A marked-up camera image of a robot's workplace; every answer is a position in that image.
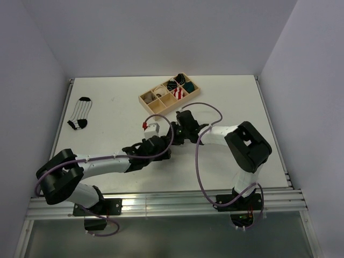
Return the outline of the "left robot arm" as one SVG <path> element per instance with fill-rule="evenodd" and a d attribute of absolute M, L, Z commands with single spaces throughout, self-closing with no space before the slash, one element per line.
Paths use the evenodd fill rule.
<path fill-rule="evenodd" d="M 36 172 L 38 186 L 48 205 L 70 201 L 84 206 L 91 214 L 100 214 L 105 208 L 102 193 L 81 181 L 108 173 L 129 173 L 153 161 L 167 160 L 173 139 L 153 136 L 108 156 L 82 156 L 64 149 Z"/>

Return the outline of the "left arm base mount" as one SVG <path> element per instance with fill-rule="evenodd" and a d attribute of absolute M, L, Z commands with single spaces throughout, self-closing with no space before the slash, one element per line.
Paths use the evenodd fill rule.
<path fill-rule="evenodd" d="M 75 204 L 73 216 L 84 218 L 84 229 L 87 234 L 95 237 L 109 237 L 119 232 L 119 223 L 111 216 L 121 215 L 122 202 L 121 198 L 106 198 L 90 208 Z M 115 231 L 102 233 L 110 225 L 115 225 Z"/>

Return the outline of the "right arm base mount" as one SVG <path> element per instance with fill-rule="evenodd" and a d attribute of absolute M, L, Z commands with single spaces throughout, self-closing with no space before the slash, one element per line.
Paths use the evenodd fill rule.
<path fill-rule="evenodd" d="M 216 195 L 216 204 L 213 208 L 218 212 L 230 212 L 234 227 L 246 230 L 263 218 L 264 200 L 260 193 L 252 193 L 248 197 L 239 197 L 237 194 Z"/>

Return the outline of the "white black striped sock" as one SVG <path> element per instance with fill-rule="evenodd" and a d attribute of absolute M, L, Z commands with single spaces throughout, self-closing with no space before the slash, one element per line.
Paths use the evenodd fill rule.
<path fill-rule="evenodd" d="M 67 124 L 75 131 L 84 129 L 88 125 L 88 114 L 91 108 L 92 100 L 89 97 L 79 98 Z"/>

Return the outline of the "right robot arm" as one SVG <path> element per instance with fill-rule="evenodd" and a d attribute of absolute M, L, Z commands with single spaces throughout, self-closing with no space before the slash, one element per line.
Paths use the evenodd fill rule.
<path fill-rule="evenodd" d="M 251 196 L 256 194 L 257 178 L 263 164 L 272 154 L 272 148 L 258 130 L 248 121 L 236 126 L 216 126 L 199 124 L 191 111 L 177 112 L 176 121 L 166 135 L 173 145 L 184 144 L 185 140 L 196 144 L 195 168 L 200 189 L 207 200 L 209 196 L 203 187 L 199 174 L 198 151 L 201 145 L 228 146 L 237 165 L 239 166 L 238 179 L 232 189 L 233 205 L 240 210 L 245 209 L 252 201 Z"/>

